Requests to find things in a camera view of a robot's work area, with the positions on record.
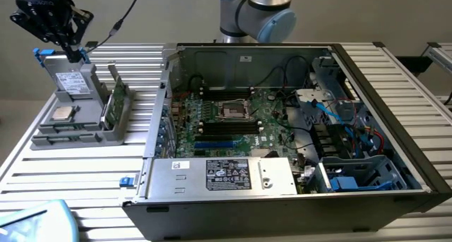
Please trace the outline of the CPU socket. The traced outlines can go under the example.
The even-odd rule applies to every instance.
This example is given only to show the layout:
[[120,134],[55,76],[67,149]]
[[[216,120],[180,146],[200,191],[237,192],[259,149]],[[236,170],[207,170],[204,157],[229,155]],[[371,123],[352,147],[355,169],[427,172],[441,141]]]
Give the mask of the CPU socket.
[[249,102],[245,99],[228,100],[217,103],[219,119],[251,119]]

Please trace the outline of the hard disk with blue carrier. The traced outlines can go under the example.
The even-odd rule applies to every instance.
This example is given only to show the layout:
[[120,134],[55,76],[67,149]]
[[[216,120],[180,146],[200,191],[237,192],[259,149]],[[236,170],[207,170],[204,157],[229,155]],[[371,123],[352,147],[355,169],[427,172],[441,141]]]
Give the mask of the hard disk with blue carrier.
[[76,62],[69,62],[67,55],[55,49],[33,49],[35,58],[48,72],[57,90],[69,95],[87,95],[93,91],[89,80],[96,67],[89,61],[84,48],[79,48],[79,52],[81,58]]

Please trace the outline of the light blue plastic cover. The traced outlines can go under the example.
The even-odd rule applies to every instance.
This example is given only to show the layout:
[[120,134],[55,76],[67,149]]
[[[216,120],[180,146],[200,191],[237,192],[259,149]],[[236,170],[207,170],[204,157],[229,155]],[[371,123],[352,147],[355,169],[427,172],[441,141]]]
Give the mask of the light blue plastic cover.
[[0,242],[80,242],[65,201],[49,200],[0,217]]

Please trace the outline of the silver power supply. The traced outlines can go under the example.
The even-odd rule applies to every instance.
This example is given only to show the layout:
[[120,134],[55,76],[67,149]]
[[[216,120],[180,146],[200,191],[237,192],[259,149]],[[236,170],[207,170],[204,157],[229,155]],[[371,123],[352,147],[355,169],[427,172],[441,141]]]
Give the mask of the silver power supply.
[[143,196],[152,201],[199,201],[296,195],[287,158],[155,159]]

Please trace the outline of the blue expansion slot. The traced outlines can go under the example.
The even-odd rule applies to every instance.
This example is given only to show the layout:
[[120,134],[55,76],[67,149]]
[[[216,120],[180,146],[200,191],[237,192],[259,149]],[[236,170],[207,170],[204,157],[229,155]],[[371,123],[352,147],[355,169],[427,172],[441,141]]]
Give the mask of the blue expansion slot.
[[221,142],[196,142],[193,145],[195,149],[231,149],[235,148],[236,144],[233,141]]

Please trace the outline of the grey parts rack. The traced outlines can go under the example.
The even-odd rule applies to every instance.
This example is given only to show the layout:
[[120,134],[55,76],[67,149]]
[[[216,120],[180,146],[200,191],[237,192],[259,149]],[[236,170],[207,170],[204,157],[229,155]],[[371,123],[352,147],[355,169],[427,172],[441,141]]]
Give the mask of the grey parts rack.
[[[117,146],[124,142],[125,126],[132,108],[135,92],[125,84],[129,94],[124,100],[121,119],[112,130],[105,130],[100,122],[100,116],[113,87],[108,89],[107,84],[99,80],[96,71],[97,68],[89,80],[89,83],[93,85],[93,91],[91,94],[69,95],[67,92],[59,91],[56,88],[52,95],[52,105],[37,125],[37,132],[31,138],[32,150]],[[51,119],[53,111],[59,106],[79,106],[79,111],[69,120],[53,121]],[[100,129],[89,131],[57,130],[52,127],[53,124],[63,123],[97,123],[100,125]]]

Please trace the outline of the open black PC case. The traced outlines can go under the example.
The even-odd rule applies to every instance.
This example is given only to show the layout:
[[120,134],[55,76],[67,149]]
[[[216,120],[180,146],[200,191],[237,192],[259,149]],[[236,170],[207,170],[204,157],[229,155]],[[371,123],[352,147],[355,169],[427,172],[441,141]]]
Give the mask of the open black PC case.
[[[252,56],[252,62],[240,62]],[[345,90],[361,105],[356,123],[339,123],[352,137],[352,159],[384,155],[417,190],[319,193],[311,179],[317,156],[296,90],[309,82],[316,58],[332,57],[345,75]],[[372,43],[180,43],[164,52],[164,71],[151,117],[144,162],[132,196],[121,208],[145,239],[181,241],[340,232],[375,232],[401,216],[452,200],[452,183],[432,164],[452,155],[452,113],[416,77]],[[280,89],[293,95],[288,110],[287,158],[296,195],[199,201],[152,201],[143,196],[155,159],[175,159],[172,102],[179,93],[205,87]]]

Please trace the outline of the tall grey metal disk bay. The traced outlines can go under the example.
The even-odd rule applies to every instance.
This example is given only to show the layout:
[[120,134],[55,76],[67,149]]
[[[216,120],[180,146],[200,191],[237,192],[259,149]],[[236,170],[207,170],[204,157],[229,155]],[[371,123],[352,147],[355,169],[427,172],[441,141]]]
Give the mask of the tall grey metal disk bay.
[[356,123],[360,101],[345,90],[345,75],[332,57],[316,58],[307,85],[296,90],[303,120],[315,124]]

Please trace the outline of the silver CPU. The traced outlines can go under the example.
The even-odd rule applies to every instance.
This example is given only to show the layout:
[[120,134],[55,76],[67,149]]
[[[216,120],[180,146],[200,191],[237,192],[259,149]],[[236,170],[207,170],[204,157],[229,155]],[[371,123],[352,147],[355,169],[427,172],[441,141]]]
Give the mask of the silver CPU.
[[52,114],[53,121],[69,120],[79,111],[79,106],[59,106]]

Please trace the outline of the green graphics card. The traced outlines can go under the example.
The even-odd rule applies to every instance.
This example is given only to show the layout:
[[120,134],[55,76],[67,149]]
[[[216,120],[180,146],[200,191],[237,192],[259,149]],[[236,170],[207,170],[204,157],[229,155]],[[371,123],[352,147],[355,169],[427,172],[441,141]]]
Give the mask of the green graphics card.
[[128,97],[129,90],[123,82],[119,71],[116,69],[116,63],[113,61],[108,62],[108,70],[115,81],[115,86],[108,96],[108,101],[101,112],[100,122],[105,130],[112,130],[121,119],[125,102],[124,100]]

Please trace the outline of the grey disk bay, blue rails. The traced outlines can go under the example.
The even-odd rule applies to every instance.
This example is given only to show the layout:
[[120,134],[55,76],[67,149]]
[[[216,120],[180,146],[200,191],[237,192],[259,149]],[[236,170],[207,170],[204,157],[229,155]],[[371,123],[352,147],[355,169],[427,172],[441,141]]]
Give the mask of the grey disk bay, blue rails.
[[384,155],[363,159],[324,157],[311,179],[319,193],[417,190],[420,183],[405,178],[395,163]]

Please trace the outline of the green RAM stick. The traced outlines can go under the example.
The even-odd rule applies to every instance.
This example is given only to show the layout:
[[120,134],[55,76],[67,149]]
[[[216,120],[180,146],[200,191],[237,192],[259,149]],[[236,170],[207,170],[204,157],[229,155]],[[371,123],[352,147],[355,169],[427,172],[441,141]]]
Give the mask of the green RAM stick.
[[53,124],[52,127],[57,130],[99,130],[100,125],[97,123],[63,123]]

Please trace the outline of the green motherboard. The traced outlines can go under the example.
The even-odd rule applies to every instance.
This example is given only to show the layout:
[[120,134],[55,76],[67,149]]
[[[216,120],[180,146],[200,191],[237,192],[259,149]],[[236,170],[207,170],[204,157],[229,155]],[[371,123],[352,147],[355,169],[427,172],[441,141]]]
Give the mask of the green motherboard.
[[[251,119],[219,119],[217,103],[204,101],[204,88],[197,91],[179,93],[172,102],[172,115],[176,126],[176,152],[179,158],[196,157],[195,150],[205,150],[201,157],[248,157],[252,149],[269,149],[269,156],[293,156],[296,152],[289,150],[287,145],[291,142],[291,129],[288,125],[288,110],[285,105],[292,104],[293,95],[280,89],[253,88],[247,99],[249,102]],[[196,136],[203,131],[199,122],[221,121],[261,121],[259,135],[225,135],[233,137],[236,144],[231,149],[195,149]]]

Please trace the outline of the long black expansion slot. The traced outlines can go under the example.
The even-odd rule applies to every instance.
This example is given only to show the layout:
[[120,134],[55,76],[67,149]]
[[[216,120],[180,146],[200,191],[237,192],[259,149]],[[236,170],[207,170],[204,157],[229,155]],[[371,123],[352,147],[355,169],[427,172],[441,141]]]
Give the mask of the long black expansion slot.
[[196,136],[195,141],[233,141],[232,136],[216,135],[216,136]]

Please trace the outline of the black fan shroud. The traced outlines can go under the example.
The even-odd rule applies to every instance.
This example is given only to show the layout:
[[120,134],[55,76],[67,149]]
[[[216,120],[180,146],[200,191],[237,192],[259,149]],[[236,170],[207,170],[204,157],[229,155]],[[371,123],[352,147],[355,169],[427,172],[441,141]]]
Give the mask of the black fan shroud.
[[340,124],[315,124],[311,129],[311,137],[319,158],[339,157],[351,159],[352,137]]

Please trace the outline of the metal slat side table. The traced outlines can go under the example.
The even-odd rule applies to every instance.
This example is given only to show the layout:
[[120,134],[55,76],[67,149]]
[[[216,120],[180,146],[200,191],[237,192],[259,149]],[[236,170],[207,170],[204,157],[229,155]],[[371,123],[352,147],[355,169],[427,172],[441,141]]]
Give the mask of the metal slat side table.
[[443,100],[443,104],[452,105],[452,42],[428,42],[424,55],[432,60],[433,64],[447,75],[440,78],[447,80],[448,87],[448,94]]

